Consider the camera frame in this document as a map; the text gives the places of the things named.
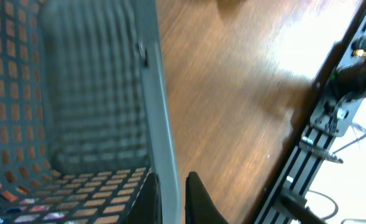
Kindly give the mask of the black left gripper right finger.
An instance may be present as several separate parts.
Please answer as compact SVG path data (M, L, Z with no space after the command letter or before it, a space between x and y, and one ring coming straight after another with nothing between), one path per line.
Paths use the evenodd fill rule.
M185 184L186 224L228 224L211 200L199 175L191 171Z

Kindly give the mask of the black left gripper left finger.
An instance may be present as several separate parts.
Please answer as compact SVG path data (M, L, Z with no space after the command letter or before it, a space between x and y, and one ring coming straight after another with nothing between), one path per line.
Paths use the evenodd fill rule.
M141 188L135 203L130 210L127 224L162 224L162 196L160 178L151 172Z

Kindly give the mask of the grey plastic basket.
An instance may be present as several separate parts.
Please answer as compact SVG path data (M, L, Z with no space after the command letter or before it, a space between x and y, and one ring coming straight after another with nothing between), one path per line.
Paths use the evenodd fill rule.
M181 192L155 1L0 0L0 223L126 223Z

